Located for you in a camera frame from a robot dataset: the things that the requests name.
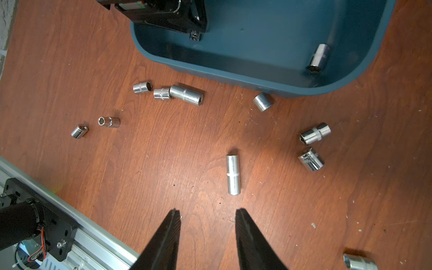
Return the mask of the small chrome socket end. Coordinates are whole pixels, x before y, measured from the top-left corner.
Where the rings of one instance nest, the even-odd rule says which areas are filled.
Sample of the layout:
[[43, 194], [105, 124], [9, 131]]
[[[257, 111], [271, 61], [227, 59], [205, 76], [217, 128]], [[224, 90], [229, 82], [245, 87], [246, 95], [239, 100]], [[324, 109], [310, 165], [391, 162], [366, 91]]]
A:
[[153, 87], [150, 82], [140, 82], [138, 84], [133, 85], [133, 92], [136, 94], [143, 94], [147, 92], [151, 92]]

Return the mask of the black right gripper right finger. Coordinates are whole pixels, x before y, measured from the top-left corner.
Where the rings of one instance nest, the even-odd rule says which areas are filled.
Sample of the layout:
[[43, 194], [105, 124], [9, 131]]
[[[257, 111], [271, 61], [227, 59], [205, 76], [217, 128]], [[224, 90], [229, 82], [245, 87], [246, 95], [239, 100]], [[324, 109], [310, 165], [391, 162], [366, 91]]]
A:
[[236, 211], [235, 232], [241, 270], [287, 269], [244, 208]]

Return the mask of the chrome socket stepped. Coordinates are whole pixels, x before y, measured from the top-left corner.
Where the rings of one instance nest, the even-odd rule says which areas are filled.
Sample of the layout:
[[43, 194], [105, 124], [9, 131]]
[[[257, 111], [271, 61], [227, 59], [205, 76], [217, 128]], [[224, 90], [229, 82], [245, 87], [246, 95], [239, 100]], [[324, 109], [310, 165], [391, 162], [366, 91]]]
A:
[[309, 130], [301, 133], [299, 139], [305, 145], [310, 145], [312, 143], [322, 140], [324, 137], [331, 134], [331, 129], [326, 123], [322, 123], [316, 127], [312, 127]]

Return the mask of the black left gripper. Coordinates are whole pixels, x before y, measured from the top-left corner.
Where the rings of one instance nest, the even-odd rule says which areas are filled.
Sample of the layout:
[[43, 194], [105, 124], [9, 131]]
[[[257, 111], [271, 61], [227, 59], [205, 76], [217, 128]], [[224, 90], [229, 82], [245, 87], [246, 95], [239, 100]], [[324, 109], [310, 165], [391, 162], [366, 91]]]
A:
[[180, 33], [207, 31], [204, 1], [110, 1], [97, 0], [106, 9], [114, 6], [135, 24], [153, 25]]

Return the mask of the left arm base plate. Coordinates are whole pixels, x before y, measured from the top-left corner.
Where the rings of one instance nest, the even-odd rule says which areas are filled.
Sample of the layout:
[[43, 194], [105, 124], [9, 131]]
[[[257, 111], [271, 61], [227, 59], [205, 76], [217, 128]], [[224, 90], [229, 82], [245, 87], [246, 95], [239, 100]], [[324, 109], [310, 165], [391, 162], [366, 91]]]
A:
[[59, 262], [71, 251], [78, 223], [17, 178], [1, 192], [1, 250], [24, 240], [36, 241], [44, 255]]

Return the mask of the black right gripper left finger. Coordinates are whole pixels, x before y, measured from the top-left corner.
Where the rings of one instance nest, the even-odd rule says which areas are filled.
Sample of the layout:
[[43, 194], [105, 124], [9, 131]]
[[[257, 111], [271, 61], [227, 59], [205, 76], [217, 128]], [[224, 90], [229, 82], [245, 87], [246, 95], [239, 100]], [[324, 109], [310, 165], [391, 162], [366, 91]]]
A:
[[172, 209], [130, 270], [175, 270], [180, 232], [180, 211]]

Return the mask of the chrome socket wide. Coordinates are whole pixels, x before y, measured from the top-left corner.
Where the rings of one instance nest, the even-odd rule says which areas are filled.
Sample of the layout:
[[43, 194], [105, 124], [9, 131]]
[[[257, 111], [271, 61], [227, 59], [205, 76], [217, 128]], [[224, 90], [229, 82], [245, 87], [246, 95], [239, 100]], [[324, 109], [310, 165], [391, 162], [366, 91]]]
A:
[[312, 147], [309, 147], [304, 152], [302, 152], [298, 156], [298, 159], [311, 172], [318, 171], [325, 165], [324, 160]]

